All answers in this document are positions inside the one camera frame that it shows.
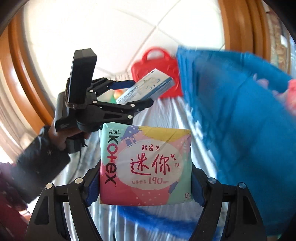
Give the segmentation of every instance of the blue furry fabric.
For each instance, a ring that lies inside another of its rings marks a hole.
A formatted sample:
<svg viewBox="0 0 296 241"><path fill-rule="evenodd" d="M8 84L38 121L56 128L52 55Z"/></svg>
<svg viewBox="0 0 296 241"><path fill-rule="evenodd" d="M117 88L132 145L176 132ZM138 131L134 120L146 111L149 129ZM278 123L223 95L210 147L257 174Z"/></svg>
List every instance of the blue furry fabric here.
<svg viewBox="0 0 296 241"><path fill-rule="evenodd" d="M188 240L197 225L197 222L177 221L165 217L158 217L138 207L118 206L117 209L121 216L137 223L147 230L159 230L181 239ZM220 238L220 228L217 227L213 241L218 241Z"/></svg>
<svg viewBox="0 0 296 241"><path fill-rule="evenodd" d="M296 121L272 91L291 76L250 53L179 47L184 100L199 121L217 179L249 188L267 235L285 231L296 212ZM268 90L254 80L267 79Z"/></svg>

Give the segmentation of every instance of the black jacket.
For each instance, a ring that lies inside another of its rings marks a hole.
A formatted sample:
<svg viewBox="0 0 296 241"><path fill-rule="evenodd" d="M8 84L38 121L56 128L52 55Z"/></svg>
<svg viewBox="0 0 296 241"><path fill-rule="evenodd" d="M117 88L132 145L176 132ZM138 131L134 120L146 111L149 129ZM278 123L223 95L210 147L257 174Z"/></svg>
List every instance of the black jacket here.
<svg viewBox="0 0 296 241"><path fill-rule="evenodd" d="M60 151L50 143L48 130L49 126L40 130L11 169L13 185L26 203L38 197L45 185L70 162L66 151Z"/></svg>

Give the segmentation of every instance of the wooden door frame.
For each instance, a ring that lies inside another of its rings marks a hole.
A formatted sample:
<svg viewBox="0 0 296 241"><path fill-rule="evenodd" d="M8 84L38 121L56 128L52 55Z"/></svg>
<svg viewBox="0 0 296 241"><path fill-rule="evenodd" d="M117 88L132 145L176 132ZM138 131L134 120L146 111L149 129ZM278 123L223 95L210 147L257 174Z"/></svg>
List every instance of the wooden door frame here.
<svg viewBox="0 0 296 241"><path fill-rule="evenodd" d="M22 115L39 133L50 125L54 111L39 87L23 34L22 9L13 17L0 37L0 62L8 88Z"/></svg>
<svg viewBox="0 0 296 241"><path fill-rule="evenodd" d="M225 50L250 52L270 61L270 34L261 0L218 0Z"/></svg>

